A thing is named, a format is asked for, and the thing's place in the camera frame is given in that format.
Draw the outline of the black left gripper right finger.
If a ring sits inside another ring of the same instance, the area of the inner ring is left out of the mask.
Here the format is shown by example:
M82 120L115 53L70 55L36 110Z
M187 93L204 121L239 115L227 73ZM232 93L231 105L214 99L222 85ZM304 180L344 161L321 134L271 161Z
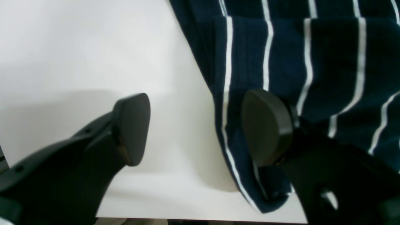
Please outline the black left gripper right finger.
M399 224L399 174L381 160L327 137L263 89L244 95L241 122L256 165L285 172L310 225Z

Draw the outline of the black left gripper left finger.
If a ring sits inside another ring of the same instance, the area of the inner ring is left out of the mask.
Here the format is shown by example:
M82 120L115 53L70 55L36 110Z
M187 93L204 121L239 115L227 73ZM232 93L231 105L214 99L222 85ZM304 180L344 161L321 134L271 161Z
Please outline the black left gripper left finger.
M115 175L143 159L151 107L140 93L1 174L1 224L93 225Z

